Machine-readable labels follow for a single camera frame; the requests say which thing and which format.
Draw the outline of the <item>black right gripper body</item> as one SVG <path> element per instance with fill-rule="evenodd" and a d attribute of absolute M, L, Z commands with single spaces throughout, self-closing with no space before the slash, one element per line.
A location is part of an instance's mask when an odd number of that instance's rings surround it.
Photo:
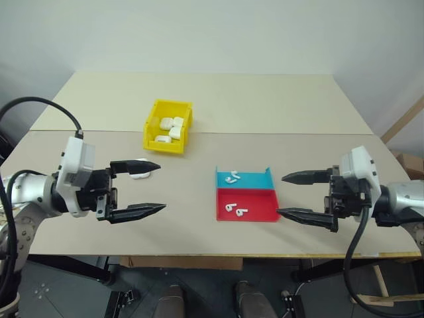
<path fill-rule="evenodd" d="M 345 179 L 339 167 L 327 170 L 329 194 L 324 198 L 325 213 L 334 218 L 361 217 L 362 210 L 370 207 L 370 184 L 356 177 Z"/>

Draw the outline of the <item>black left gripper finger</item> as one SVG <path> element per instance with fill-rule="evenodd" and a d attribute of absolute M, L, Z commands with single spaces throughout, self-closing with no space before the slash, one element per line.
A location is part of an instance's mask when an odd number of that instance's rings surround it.
<path fill-rule="evenodd" d="M 110 224 L 141 220 L 164 209 L 163 203 L 140 203 L 129 205 L 126 209 L 116 209 L 109 212 L 107 220 Z"/>
<path fill-rule="evenodd" d="M 110 162 L 110 169 L 113 174 L 145 174 L 160 168 L 160 165 L 145 160 L 117 160 Z"/>

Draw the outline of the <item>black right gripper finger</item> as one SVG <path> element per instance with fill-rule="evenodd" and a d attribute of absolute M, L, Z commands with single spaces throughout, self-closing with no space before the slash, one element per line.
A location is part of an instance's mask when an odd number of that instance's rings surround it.
<path fill-rule="evenodd" d="M 304 170 L 290 173 L 282 177 L 282 181 L 297 185 L 325 184 L 329 182 L 332 175 L 332 168 L 326 170 Z"/>
<path fill-rule="evenodd" d="M 337 219 L 330 213 L 318 213 L 311 209 L 299 207 L 277 209 L 276 212 L 286 219 L 290 219 L 304 225 L 323 227 L 334 233 L 336 233 L 339 229 Z"/>

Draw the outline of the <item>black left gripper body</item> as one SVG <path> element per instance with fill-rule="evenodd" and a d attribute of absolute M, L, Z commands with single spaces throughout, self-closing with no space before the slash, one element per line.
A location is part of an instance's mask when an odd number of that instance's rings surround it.
<path fill-rule="evenodd" d="M 116 175 L 110 168 L 93 171 L 86 185 L 76 192 L 80 209 L 95 212 L 98 220 L 110 220 L 117 208 L 117 188 L 112 185 L 114 178 Z"/>

